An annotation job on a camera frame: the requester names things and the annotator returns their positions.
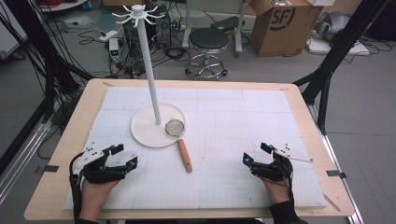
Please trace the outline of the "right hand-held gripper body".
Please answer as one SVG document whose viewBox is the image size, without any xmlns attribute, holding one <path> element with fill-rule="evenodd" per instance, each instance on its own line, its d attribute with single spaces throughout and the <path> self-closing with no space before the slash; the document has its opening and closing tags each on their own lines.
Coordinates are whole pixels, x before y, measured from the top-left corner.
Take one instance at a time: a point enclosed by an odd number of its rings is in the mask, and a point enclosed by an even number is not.
<svg viewBox="0 0 396 224">
<path fill-rule="evenodd" d="M 300 155 L 292 155 L 290 148 L 277 149 L 270 154 L 273 156 L 273 161 L 269 164 L 258 162 L 257 166 L 250 167 L 250 172 L 257 176 L 268 178 L 273 181 L 281 181 L 284 179 L 291 179 L 293 174 L 293 166 L 291 160 L 311 162 L 311 159 L 305 159 Z"/>
</svg>

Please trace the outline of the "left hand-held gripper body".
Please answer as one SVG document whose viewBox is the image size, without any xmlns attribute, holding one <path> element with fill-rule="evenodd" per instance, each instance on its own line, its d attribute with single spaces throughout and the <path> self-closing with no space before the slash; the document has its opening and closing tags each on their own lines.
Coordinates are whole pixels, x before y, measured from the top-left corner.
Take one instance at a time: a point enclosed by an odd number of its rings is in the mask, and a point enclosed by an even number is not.
<svg viewBox="0 0 396 224">
<path fill-rule="evenodd" d="M 80 171 L 93 184 L 104 184 L 124 179 L 125 174 L 110 170 L 106 165 L 107 158 L 104 156 L 103 149 L 99 148 L 95 143 L 91 143 L 85 147 L 83 152 L 72 163 L 72 170 Z"/>
</svg>

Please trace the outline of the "wooden handled mesh strainer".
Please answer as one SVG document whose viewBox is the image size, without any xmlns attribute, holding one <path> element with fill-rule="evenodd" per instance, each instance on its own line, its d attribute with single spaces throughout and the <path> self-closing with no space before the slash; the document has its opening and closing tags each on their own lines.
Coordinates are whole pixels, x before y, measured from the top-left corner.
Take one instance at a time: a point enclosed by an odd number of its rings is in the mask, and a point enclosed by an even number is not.
<svg viewBox="0 0 396 224">
<path fill-rule="evenodd" d="M 181 159 L 183 160 L 186 171 L 188 173 L 191 173 L 192 172 L 191 159 L 188 150 L 186 148 L 186 145 L 182 139 L 182 135 L 185 131 L 184 123 L 179 119 L 170 118 L 165 124 L 165 131 L 167 134 L 177 139 L 177 146 L 179 148 Z"/>
</svg>

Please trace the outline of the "white hook rack stand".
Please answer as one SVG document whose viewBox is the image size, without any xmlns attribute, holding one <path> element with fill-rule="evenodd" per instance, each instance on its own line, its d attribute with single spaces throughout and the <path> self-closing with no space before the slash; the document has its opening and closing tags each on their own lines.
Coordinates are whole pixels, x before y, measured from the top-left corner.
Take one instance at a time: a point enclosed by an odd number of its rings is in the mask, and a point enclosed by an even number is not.
<svg viewBox="0 0 396 224">
<path fill-rule="evenodd" d="M 168 147 L 176 143 L 180 150 L 186 146 L 182 135 L 186 130 L 184 113 L 175 105 L 160 104 L 157 97 L 153 68 L 149 53 L 149 42 L 146 32 L 146 23 L 151 24 L 149 17 L 159 19 L 152 15 L 154 9 L 145 10 L 144 5 L 123 7 L 127 13 L 114 16 L 123 18 L 120 24 L 134 20 L 137 29 L 140 48 L 147 75 L 151 105 L 139 109 L 132 118 L 131 131 L 134 139 L 146 147 Z"/>
</svg>

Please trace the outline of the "person's left hand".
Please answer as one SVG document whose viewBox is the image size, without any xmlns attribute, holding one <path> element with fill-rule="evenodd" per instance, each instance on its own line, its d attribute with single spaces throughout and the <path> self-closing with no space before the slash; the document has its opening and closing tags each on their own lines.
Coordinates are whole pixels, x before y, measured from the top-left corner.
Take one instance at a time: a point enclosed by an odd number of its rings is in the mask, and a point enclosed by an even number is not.
<svg viewBox="0 0 396 224">
<path fill-rule="evenodd" d="M 84 179 L 82 183 L 81 210 L 76 224 L 98 224 L 98 215 L 102 211 L 111 190 L 119 181 L 107 182 L 104 184 L 93 184 Z"/>
</svg>

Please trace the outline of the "white grid mat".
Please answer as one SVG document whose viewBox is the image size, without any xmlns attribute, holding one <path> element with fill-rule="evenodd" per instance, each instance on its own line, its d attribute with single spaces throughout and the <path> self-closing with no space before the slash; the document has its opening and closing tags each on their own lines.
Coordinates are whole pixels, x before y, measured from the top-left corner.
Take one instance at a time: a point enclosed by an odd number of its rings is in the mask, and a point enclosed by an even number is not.
<svg viewBox="0 0 396 224">
<path fill-rule="evenodd" d="M 299 208 L 326 206 L 322 190 L 284 91 L 159 88 L 163 104 L 178 107 L 186 118 L 183 139 L 192 170 L 186 171 L 177 145 L 150 148 L 133 136 L 131 121 L 150 105 L 146 88 L 111 87 L 95 118 L 87 146 L 105 149 L 122 144 L 108 165 L 137 158 L 135 170 L 113 190 L 108 209 L 264 208 L 262 182 L 243 163 L 273 158 L 261 145 L 289 154 L 292 190 Z"/>
</svg>

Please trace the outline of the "brown tape strip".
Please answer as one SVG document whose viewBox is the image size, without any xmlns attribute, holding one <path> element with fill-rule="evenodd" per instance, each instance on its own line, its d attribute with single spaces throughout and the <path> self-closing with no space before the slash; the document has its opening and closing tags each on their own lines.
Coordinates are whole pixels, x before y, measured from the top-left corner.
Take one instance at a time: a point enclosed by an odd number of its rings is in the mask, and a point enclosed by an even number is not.
<svg viewBox="0 0 396 224">
<path fill-rule="evenodd" d="M 323 196 L 325 198 L 325 200 L 337 211 L 337 212 L 341 212 L 341 208 L 325 193 L 323 193 Z"/>
</svg>

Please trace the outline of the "wooden table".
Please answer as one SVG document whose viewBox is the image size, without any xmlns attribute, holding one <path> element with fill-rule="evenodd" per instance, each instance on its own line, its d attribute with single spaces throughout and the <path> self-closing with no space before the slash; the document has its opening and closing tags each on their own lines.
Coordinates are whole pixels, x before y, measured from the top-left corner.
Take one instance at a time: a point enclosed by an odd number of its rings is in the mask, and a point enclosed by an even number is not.
<svg viewBox="0 0 396 224">
<path fill-rule="evenodd" d="M 94 79 L 91 80 L 78 102 L 64 134 L 56 147 L 49 165 L 59 166 L 56 173 L 43 174 L 35 193 L 29 202 L 25 217 L 39 222 L 69 220 L 73 216 L 73 203 L 70 195 L 70 161 L 87 146 L 86 141 L 106 91 L 111 87 L 146 88 L 145 80 L 137 79 Z M 222 90 L 263 90 L 284 91 L 302 135 L 305 149 L 313 162 L 322 193 L 328 195 L 340 208 L 337 212 L 326 200 L 321 208 L 299 208 L 302 217 L 348 217 L 353 213 L 353 205 L 348 199 L 343 182 L 338 176 L 328 176 L 326 171 L 334 170 L 330 156 L 322 142 L 318 128 L 313 121 L 298 88 L 292 84 L 243 83 L 221 81 L 171 81 L 160 80 L 159 88 L 177 89 L 222 89 Z M 214 208 L 214 209 L 108 209 L 105 206 L 103 218 L 204 218 L 204 217 L 266 217 L 269 203 L 264 208 Z"/>
</svg>

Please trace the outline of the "white device green display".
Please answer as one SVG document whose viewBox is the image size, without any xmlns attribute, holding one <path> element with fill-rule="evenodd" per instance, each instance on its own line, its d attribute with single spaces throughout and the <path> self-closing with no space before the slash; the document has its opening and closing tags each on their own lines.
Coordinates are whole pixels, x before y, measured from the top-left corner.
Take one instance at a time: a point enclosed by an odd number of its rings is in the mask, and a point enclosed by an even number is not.
<svg viewBox="0 0 396 224">
<path fill-rule="evenodd" d="M 111 60 L 114 63 L 118 63 L 120 61 L 120 44 L 117 38 L 110 38 L 108 41 L 108 50 Z"/>
</svg>

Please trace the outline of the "cardboard box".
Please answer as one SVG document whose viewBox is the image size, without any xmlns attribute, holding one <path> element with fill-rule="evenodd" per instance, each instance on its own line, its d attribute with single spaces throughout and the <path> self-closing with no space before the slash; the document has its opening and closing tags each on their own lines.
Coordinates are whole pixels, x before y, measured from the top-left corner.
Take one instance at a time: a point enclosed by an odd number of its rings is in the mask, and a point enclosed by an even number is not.
<svg viewBox="0 0 396 224">
<path fill-rule="evenodd" d="M 256 13 L 250 45 L 259 57 L 299 54 L 321 14 L 306 0 L 249 0 Z"/>
</svg>

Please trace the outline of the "white power strip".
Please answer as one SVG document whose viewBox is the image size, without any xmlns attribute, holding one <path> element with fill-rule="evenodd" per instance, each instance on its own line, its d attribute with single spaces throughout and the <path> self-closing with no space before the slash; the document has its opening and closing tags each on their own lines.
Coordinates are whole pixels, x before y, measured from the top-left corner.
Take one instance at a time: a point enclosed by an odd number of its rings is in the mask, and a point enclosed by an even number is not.
<svg viewBox="0 0 396 224">
<path fill-rule="evenodd" d="M 107 33 L 105 33 L 103 36 L 99 37 L 99 40 L 101 41 L 107 41 L 109 38 L 115 36 L 118 32 L 115 30 L 109 31 Z"/>
</svg>

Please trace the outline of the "black computer tower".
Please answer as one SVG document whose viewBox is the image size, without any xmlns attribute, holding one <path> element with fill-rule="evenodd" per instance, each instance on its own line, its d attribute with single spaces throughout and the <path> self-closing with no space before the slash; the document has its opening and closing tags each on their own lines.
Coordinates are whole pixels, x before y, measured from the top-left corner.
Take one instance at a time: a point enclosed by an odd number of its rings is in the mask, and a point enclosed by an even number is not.
<svg viewBox="0 0 396 224">
<path fill-rule="evenodd" d="M 152 6 L 157 8 L 152 15 L 154 18 L 149 20 L 153 25 L 145 22 L 150 49 L 164 49 L 171 45 L 170 17 L 166 5 L 159 4 Z M 124 34 L 130 46 L 139 44 L 137 29 L 134 27 L 134 20 L 130 20 L 123 25 Z"/>
</svg>

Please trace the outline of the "dark flat case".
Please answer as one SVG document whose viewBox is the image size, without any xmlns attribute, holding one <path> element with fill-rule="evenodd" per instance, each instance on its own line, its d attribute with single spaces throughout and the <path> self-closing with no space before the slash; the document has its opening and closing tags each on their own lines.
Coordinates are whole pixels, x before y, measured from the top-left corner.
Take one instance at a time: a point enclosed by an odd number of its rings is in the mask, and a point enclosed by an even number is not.
<svg viewBox="0 0 396 224">
<path fill-rule="evenodd" d="M 213 29 L 218 29 L 222 32 L 229 32 L 236 28 L 238 21 L 239 19 L 236 16 L 232 16 L 221 21 L 213 22 L 210 27 Z"/>
</svg>

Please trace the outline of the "grey bag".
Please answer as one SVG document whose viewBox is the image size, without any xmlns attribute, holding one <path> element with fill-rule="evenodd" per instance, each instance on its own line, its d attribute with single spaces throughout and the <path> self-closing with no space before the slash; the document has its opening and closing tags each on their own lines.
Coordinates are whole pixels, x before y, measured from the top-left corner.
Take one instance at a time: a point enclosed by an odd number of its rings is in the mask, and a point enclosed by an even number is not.
<svg viewBox="0 0 396 224">
<path fill-rule="evenodd" d="M 317 35 L 328 42 L 332 42 L 335 36 L 348 24 L 349 17 L 339 11 L 324 12 L 317 20 L 314 30 Z"/>
</svg>

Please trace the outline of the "aluminium rail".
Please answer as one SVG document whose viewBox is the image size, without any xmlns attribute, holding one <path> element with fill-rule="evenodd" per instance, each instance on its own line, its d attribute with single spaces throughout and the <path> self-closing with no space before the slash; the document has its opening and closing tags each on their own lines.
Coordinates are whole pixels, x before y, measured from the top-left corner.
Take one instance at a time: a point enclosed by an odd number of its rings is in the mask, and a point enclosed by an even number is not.
<svg viewBox="0 0 396 224">
<path fill-rule="evenodd" d="M 318 132 L 319 132 L 320 137 L 322 138 L 322 142 L 324 143 L 324 146 L 326 147 L 326 150 L 332 160 L 332 163 L 335 165 L 335 169 L 333 171 L 330 171 L 330 174 L 331 174 L 331 176 L 338 176 L 341 179 L 341 181 L 343 182 L 344 188 L 346 190 L 348 199 L 350 200 L 350 202 L 353 205 L 354 213 L 351 216 L 347 217 L 346 219 L 348 220 L 349 224 L 364 224 L 364 221 L 361 216 L 361 212 L 355 202 L 353 194 L 352 194 L 352 192 L 349 188 L 349 185 L 347 183 L 347 175 L 343 171 L 343 169 L 335 155 L 335 152 L 332 148 L 330 139 L 329 139 L 328 135 L 326 133 L 322 133 L 320 129 L 318 129 Z"/>
<path fill-rule="evenodd" d="M 0 175 L 0 205 L 5 201 L 17 180 L 49 134 L 52 122 L 38 123 L 27 136 L 20 141 L 16 156 L 8 168 Z"/>
</svg>

